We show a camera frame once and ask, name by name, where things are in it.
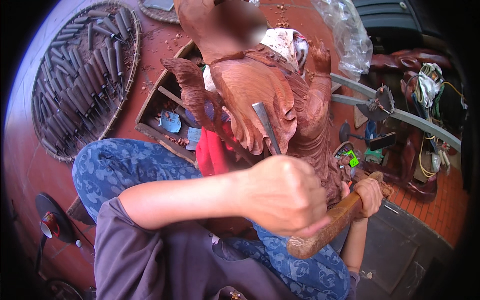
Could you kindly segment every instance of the blue floral pants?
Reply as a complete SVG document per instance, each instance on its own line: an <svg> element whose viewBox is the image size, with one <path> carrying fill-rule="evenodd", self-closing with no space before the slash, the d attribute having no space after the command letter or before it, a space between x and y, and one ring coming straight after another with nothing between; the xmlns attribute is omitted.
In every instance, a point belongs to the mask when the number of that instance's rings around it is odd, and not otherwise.
<svg viewBox="0 0 480 300"><path fill-rule="evenodd" d="M106 139L88 144L72 169L73 182L89 215L96 222L103 202L136 184L156 180L202 177L194 166L159 144ZM330 245L305 260L291 256L287 238L253 222L260 241L226 239L232 247L262 263L301 299L345 299L350 288L348 269Z"/></svg>

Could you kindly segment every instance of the gray shirt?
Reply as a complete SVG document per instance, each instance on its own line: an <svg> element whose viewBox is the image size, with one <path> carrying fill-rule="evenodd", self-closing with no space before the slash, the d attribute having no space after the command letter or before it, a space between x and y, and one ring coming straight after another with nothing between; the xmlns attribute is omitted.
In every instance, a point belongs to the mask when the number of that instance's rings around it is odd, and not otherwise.
<svg viewBox="0 0 480 300"><path fill-rule="evenodd" d="M95 250L97 298L102 300L216 300L232 294L249 300L298 299L266 267L195 221L145 230L128 217L118 198L103 203L98 213Z"/></svg>

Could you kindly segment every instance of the fist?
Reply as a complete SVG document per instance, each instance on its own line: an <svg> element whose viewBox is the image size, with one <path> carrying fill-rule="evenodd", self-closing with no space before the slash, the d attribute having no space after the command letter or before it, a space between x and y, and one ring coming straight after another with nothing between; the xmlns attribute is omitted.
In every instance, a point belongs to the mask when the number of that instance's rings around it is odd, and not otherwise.
<svg viewBox="0 0 480 300"><path fill-rule="evenodd" d="M368 218L378 212L378 208L382 205L383 194L377 180L365 178L357 182L353 189L360 195L363 204L355 220Z"/></svg>
<svg viewBox="0 0 480 300"><path fill-rule="evenodd" d="M242 214L263 228L309 237L330 221L325 189L308 163L276 155L242 172Z"/></svg>

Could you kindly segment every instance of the person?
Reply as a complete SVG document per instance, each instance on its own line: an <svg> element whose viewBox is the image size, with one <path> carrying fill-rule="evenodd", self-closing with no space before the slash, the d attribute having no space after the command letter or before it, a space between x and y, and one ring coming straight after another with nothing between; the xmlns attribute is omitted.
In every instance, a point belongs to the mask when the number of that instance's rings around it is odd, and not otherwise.
<svg viewBox="0 0 480 300"><path fill-rule="evenodd" d="M340 256L327 245L300 260L288 236L330 221L325 191L301 159L271 156L202 177L159 144L105 139L80 151L72 176L97 224L98 299L354 299L368 217L382 200L377 181L358 182L363 208ZM230 216L251 220L259 240L220 239L195 221Z"/></svg>

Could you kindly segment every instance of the blue paper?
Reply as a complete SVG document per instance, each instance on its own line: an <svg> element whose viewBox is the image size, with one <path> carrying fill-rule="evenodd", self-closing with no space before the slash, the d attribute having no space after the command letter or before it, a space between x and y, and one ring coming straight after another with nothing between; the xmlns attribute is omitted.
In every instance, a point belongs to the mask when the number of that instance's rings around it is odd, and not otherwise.
<svg viewBox="0 0 480 300"><path fill-rule="evenodd" d="M193 150L195 151L197 149L197 142L192 142L190 141L186 146L185 146L185 149L187 150Z"/></svg>
<svg viewBox="0 0 480 300"><path fill-rule="evenodd" d="M162 126L168 132L177 133L180 131L181 122L177 114L170 111L162 110L159 126Z"/></svg>
<svg viewBox="0 0 480 300"><path fill-rule="evenodd" d="M191 142L197 142L200 140L200 135L202 135L202 130L198 128L190 127L188 129L187 139Z"/></svg>

